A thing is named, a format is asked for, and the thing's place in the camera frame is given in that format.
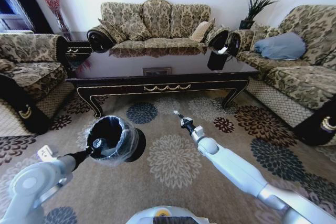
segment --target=carpet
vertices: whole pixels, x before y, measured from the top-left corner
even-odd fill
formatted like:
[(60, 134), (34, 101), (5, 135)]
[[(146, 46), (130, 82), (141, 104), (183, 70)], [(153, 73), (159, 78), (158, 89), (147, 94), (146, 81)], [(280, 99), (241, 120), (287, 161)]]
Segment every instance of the carpet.
[[(87, 159), (72, 181), (44, 203), (45, 223), (125, 223), (158, 205), (189, 209), (220, 223), (280, 223), (283, 212), (237, 189), (200, 155), (173, 109), (194, 119), (206, 135), (256, 166), (272, 185), (298, 191), (336, 216), (335, 151), (300, 142), (285, 123), (248, 93), (223, 110), (225, 91), (99, 97), (105, 114), (131, 121), (146, 136), (146, 149), (133, 163), (102, 166)], [(40, 136), (0, 139), (0, 217), (16, 173), (38, 162), (45, 144), (59, 155), (84, 149), (97, 121), (76, 94)]]

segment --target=potted plant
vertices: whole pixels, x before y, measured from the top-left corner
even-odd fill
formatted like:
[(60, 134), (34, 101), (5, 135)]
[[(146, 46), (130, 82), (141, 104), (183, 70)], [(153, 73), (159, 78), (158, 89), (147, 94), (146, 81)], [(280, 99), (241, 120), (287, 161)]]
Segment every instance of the potted plant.
[(266, 6), (273, 4), (277, 1), (271, 0), (250, 0), (248, 3), (248, 15), (240, 22), (239, 29), (250, 29), (254, 23), (254, 18), (258, 13), (262, 11)]

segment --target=blue pillow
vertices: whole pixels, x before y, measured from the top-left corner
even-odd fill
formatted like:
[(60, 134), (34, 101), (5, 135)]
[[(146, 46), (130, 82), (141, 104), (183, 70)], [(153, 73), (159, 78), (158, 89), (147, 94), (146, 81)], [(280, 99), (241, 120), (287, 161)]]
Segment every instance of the blue pillow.
[(257, 41), (257, 52), (271, 60), (297, 60), (306, 52), (306, 44), (295, 33), (285, 33)]

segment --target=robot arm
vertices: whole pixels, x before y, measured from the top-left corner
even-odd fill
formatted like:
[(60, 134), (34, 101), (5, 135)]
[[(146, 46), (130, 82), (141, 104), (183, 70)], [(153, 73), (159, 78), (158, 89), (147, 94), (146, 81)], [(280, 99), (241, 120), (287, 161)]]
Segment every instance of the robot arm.
[(195, 127), (191, 118), (174, 111), (198, 145), (198, 150), (240, 190), (261, 200), (265, 205), (286, 213), (283, 223), (336, 223), (327, 212), (294, 191), (276, 188), (267, 183), (260, 171), (252, 164), (223, 148), (213, 138), (204, 134), (201, 126)]

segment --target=green plant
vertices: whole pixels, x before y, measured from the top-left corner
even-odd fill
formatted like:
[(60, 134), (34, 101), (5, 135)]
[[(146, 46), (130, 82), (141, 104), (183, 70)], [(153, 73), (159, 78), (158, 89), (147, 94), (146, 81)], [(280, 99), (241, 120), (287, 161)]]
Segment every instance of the green plant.
[(277, 1), (271, 0), (250, 0), (248, 3), (248, 16), (245, 20), (253, 20), (258, 13), (260, 13), (266, 6), (271, 5)]

